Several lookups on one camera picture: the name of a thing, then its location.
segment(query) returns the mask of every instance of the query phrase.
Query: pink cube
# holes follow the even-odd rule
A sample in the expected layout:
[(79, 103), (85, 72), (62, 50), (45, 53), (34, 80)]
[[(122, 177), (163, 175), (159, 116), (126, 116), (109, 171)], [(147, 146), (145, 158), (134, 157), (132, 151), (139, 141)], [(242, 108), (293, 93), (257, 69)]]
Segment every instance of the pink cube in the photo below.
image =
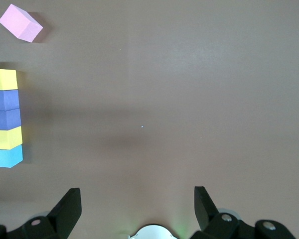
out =
[(0, 23), (21, 40), (33, 42), (43, 27), (25, 10), (11, 4), (0, 18)]

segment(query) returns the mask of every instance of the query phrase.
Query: stack of blocks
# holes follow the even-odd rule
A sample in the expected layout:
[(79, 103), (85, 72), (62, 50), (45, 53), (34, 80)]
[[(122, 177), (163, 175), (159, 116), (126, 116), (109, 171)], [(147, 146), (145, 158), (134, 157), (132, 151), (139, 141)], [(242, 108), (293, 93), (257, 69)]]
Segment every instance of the stack of blocks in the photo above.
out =
[(22, 161), (21, 116), (15, 70), (0, 69), (0, 167)]

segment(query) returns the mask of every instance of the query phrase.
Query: screw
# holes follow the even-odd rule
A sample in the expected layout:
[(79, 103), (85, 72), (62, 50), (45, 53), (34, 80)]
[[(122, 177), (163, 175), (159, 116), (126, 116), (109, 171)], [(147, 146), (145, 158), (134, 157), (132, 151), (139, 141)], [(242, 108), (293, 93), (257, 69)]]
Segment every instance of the screw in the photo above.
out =
[(275, 225), (272, 224), (272, 223), (270, 223), (270, 222), (264, 222), (264, 223), (263, 223), (263, 226), (264, 226), (265, 228), (267, 228), (268, 230), (271, 230), (271, 231), (276, 230)]
[(38, 225), (40, 223), (41, 223), (41, 220), (40, 219), (36, 219), (36, 220), (34, 220), (34, 221), (31, 222), (31, 225), (32, 226), (36, 226), (36, 225)]
[(231, 222), (231, 221), (232, 221), (231, 216), (229, 216), (228, 214), (223, 214), (223, 215), (221, 216), (221, 218), (222, 218), (224, 221), (226, 221), (226, 222)]

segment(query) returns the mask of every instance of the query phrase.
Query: brown table surface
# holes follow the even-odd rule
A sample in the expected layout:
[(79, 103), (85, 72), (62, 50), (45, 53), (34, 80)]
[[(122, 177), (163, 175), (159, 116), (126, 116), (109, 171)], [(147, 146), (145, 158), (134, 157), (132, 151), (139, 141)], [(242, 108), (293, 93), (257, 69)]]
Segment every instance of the brown table surface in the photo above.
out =
[(80, 187), (70, 239), (147, 223), (187, 239), (205, 186), (299, 239), (299, 0), (0, 0), (0, 17), (10, 3), (44, 30), (27, 43), (0, 24), (24, 138), (24, 161), (0, 168), (0, 224)]

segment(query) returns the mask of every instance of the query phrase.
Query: cube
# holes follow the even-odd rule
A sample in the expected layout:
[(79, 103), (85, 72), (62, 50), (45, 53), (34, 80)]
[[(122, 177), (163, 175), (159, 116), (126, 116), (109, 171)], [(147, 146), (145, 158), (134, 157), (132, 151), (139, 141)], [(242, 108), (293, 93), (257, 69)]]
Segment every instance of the cube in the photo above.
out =
[(0, 18), (0, 23), (16, 38), (33, 42), (43, 27), (25, 10), (11, 4)]
[(0, 91), (17, 89), (16, 71), (0, 69)]
[(19, 107), (18, 90), (0, 91), (0, 111), (10, 111)]
[(0, 167), (12, 168), (22, 160), (22, 145), (18, 145), (10, 150), (0, 149)]
[(22, 144), (21, 127), (0, 130), (0, 149), (12, 149)]
[(21, 126), (20, 109), (0, 111), (0, 130), (10, 130)]

